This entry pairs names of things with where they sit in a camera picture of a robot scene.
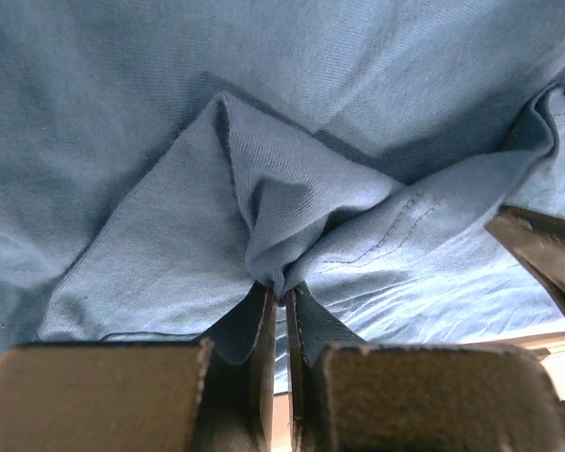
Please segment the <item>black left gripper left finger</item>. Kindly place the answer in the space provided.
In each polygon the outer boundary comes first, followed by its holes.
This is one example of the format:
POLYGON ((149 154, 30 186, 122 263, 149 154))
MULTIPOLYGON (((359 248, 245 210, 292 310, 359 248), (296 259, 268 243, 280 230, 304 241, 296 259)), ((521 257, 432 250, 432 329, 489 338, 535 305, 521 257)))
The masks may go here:
POLYGON ((0 451, 267 451, 275 301, 260 284, 189 341, 0 356, 0 451))

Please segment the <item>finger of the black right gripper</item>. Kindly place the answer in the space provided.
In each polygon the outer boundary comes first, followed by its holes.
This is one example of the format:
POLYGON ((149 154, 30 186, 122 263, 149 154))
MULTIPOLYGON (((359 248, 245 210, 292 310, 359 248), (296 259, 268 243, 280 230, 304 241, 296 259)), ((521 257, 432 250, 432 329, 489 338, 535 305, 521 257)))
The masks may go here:
POLYGON ((565 218, 503 205, 485 230, 542 285, 565 317, 565 218))

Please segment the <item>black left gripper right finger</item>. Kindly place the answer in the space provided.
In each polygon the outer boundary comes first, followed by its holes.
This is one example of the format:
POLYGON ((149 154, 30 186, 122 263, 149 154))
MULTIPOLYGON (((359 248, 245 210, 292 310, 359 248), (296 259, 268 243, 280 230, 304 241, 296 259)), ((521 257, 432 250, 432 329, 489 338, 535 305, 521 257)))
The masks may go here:
POLYGON ((365 342, 301 284, 286 294, 296 451, 565 451, 565 402, 509 344, 365 342))

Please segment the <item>dark blue t shirt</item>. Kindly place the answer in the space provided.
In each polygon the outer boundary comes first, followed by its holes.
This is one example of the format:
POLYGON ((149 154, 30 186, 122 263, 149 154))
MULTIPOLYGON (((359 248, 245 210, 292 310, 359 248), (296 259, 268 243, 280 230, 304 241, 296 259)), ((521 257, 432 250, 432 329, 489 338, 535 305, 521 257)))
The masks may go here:
POLYGON ((565 1, 0 1, 0 354, 184 340, 254 283, 361 337, 563 319, 565 1))

